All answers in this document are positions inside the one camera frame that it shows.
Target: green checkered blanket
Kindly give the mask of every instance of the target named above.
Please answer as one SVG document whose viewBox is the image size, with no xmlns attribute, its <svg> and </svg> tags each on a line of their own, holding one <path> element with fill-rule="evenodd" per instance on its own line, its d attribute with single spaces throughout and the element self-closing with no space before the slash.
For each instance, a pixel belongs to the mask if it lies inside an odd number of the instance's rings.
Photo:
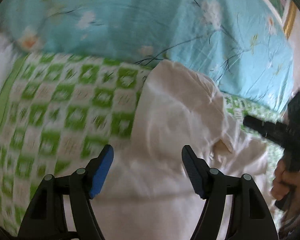
<svg viewBox="0 0 300 240">
<path fill-rule="evenodd" d="M 63 54 L 18 59 L 0 94 L 0 225 L 13 235 L 45 174 L 96 157 L 107 143 L 129 142 L 142 86 L 151 70 L 115 60 Z M 225 95 L 237 119 L 280 116 Z M 269 144 L 269 178 L 282 155 Z"/>
</svg>

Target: floral pattern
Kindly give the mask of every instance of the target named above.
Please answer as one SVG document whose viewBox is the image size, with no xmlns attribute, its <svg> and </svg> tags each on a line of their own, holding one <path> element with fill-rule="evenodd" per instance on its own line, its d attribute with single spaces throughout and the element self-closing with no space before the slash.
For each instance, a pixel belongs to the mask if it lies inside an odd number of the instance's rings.
<svg viewBox="0 0 300 240">
<path fill-rule="evenodd" d="M 25 51 L 178 61 L 278 112 L 292 90 L 292 49 L 262 0 L 4 0 L 0 26 Z"/>
</svg>

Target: hand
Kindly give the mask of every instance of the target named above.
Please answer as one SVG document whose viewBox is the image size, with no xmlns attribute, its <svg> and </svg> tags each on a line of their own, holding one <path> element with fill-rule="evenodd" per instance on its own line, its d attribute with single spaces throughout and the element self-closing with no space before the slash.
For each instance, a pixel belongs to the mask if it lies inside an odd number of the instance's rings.
<svg viewBox="0 0 300 240">
<path fill-rule="evenodd" d="M 300 211 L 300 171 L 289 172 L 285 169 L 284 161 L 282 159 L 279 160 L 277 168 L 274 171 L 275 179 L 273 180 L 271 194 L 276 200 L 281 200 L 288 194 L 290 188 L 280 182 L 285 182 L 296 187 L 289 211 L 289 217 L 293 217 Z"/>
</svg>

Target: light blue bedsheet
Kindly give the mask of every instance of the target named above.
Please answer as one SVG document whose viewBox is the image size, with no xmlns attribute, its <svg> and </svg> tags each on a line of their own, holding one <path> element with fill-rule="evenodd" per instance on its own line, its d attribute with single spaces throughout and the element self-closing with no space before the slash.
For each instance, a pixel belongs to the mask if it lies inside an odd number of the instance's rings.
<svg viewBox="0 0 300 240">
<path fill-rule="evenodd" d="M 275 111 L 293 85 L 292 49 L 262 0 L 4 0 L 0 25 L 25 50 L 179 61 Z"/>
</svg>

